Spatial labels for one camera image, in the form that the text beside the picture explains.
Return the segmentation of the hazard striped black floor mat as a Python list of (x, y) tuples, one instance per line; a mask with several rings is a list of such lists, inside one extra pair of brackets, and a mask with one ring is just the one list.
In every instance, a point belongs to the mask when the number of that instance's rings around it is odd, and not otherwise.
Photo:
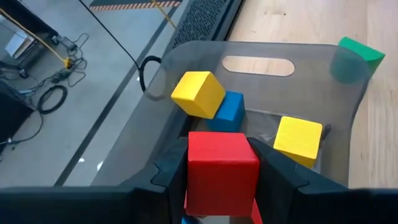
[(177, 7), (182, 0), (94, 0), (89, 8), (92, 11), (117, 11), (160, 7)]

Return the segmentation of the grey flat box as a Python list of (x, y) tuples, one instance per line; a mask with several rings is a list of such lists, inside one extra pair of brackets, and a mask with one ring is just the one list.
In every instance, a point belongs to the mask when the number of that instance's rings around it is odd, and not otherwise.
[(34, 38), (23, 30), (17, 31), (5, 46), (4, 50), (14, 59), (18, 59), (34, 42)]

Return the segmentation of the black table frame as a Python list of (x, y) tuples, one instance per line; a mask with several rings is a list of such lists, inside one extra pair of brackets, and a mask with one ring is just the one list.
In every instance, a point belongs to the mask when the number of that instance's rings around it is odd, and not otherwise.
[(245, 0), (223, 0), (212, 40), (228, 40)]

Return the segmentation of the yellow wooden cube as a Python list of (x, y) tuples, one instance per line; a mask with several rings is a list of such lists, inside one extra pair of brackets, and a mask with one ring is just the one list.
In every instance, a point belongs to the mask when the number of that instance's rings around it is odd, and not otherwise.
[(321, 123), (283, 116), (277, 129), (273, 148), (311, 169), (318, 156), (322, 131)]
[(209, 71), (185, 72), (174, 88), (171, 99), (187, 114), (213, 119), (226, 91)]

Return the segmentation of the black equipment box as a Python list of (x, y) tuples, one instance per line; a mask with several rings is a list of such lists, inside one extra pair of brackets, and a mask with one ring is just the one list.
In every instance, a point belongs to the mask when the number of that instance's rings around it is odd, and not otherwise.
[(15, 88), (0, 81), (0, 145), (8, 143), (33, 112)]

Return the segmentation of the grey translucent plastic bin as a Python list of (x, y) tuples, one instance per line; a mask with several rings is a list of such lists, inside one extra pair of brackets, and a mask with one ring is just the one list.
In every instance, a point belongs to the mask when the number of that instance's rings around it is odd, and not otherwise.
[[(163, 56), (160, 66), (109, 152), (93, 184), (69, 198), (68, 223), (132, 224), (131, 177), (191, 131), (212, 131), (205, 118), (184, 112), (171, 94), (185, 72), (209, 71), (225, 91), (242, 93), (240, 132), (273, 148), (281, 117), (323, 125), (312, 171), (345, 186), (354, 116), (368, 80), (340, 83), (331, 62), (338, 46), (265, 42), (191, 41)], [(368, 189), (332, 196), (330, 223), (364, 218)]]

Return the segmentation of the green wooden half-cylinder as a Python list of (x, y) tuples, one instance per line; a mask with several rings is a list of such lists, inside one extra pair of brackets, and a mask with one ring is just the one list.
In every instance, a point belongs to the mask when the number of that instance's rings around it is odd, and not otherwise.
[(338, 42), (330, 66), (332, 77), (340, 83), (356, 83), (370, 79), (385, 57), (385, 53), (349, 37)]

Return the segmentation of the black power adapter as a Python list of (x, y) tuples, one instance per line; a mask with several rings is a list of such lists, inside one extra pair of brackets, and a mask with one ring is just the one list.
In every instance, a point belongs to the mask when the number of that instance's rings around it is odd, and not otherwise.
[(74, 51), (77, 49), (76, 43), (71, 41), (68, 37), (58, 36), (57, 40), (70, 51)]

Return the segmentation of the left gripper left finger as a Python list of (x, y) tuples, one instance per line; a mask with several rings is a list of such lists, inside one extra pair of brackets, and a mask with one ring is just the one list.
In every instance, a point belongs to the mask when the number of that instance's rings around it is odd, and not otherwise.
[(131, 177), (132, 224), (182, 224), (188, 139), (179, 138)]

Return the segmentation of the black furniture base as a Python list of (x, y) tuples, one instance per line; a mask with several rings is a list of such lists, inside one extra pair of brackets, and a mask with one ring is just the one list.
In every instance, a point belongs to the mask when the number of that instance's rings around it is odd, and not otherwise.
[(34, 34), (48, 33), (51, 36), (58, 36), (56, 30), (51, 28), (18, 0), (0, 0), (0, 8)]

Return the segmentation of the red wooden cube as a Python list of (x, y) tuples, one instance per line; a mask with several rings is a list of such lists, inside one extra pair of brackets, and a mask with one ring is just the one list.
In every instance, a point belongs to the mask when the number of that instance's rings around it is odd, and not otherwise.
[(259, 159), (243, 133), (189, 132), (187, 174), (188, 214), (251, 214)]
[(253, 224), (263, 224), (261, 214), (259, 212), (256, 200), (253, 200), (251, 220), (252, 220)]

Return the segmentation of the black perforated computer case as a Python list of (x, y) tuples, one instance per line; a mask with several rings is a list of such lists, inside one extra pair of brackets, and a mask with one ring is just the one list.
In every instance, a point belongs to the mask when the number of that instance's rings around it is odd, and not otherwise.
[(194, 40), (212, 40), (223, 5), (223, 0), (191, 0), (166, 51)]

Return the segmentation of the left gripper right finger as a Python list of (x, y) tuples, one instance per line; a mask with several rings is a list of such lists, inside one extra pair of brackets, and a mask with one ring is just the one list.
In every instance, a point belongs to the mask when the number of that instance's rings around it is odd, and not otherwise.
[(348, 191), (257, 138), (248, 142), (260, 162), (256, 203), (265, 224), (323, 224), (332, 196)]

